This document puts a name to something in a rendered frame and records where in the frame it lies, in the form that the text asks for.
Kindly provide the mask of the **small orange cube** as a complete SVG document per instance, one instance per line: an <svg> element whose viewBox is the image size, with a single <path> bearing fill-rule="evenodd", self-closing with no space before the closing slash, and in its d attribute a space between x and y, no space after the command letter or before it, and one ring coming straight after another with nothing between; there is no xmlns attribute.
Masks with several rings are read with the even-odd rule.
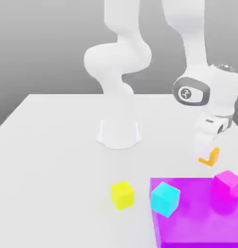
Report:
<svg viewBox="0 0 238 248"><path fill-rule="evenodd" d="M220 153L220 149L218 147L215 147L211 151L208 159L199 158L198 161L200 163L203 163L205 165L208 165L210 167L213 167L213 165L217 162L217 160L219 158L219 153Z"/></svg>

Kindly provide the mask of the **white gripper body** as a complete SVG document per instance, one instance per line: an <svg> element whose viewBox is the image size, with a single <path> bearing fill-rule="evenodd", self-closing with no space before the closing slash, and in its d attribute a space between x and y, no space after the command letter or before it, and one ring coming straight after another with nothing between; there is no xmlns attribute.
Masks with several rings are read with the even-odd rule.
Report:
<svg viewBox="0 0 238 248"><path fill-rule="evenodd" d="M202 114L195 124L194 151L198 157L210 157L217 136L228 127L225 117Z"/></svg>

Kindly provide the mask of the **large purple box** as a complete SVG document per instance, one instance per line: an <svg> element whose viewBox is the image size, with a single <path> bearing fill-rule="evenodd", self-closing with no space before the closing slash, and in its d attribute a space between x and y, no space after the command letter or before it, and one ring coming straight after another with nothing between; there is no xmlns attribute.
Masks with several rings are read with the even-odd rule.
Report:
<svg viewBox="0 0 238 248"><path fill-rule="evenodd" d="M238 248L238 198L224 202L210 191L211 178L151 178L150 191L161 182L180 190L169 218L155 211L156 248Z"/></svg>

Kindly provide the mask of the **small magenta cube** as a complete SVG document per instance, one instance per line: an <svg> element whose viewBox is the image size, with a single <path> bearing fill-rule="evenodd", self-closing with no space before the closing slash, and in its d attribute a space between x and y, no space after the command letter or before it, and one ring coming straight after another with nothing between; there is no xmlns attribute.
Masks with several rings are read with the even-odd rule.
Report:
<svg viewBox="0 0 238 248"><path fill-rule="evenodd" d="M238 176L230 170L215 175L212 180L211 190L224 201L238 198Z"/></svg>

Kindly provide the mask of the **small cyan cube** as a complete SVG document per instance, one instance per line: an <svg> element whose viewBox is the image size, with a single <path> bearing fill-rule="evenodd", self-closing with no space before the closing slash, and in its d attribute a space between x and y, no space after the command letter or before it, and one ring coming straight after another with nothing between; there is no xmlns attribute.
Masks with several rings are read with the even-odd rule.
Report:
<svg viewBox="0 0 238 248"><path fill-rule="evenodd" d="M180 190L161 182L150 196L151 209L164 217L170 217L179 205Z"/></svg>

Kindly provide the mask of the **small yellow cube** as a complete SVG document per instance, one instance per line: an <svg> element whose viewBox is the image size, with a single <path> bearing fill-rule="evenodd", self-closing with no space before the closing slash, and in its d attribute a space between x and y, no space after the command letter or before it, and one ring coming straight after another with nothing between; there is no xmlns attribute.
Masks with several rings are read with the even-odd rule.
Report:
<svg viewBox="0 0 238 248"><path fill-rule="evenodd" d="M134 190L128 182L123 181L111 186L111 201L118 210L134 204Z"/></svg>

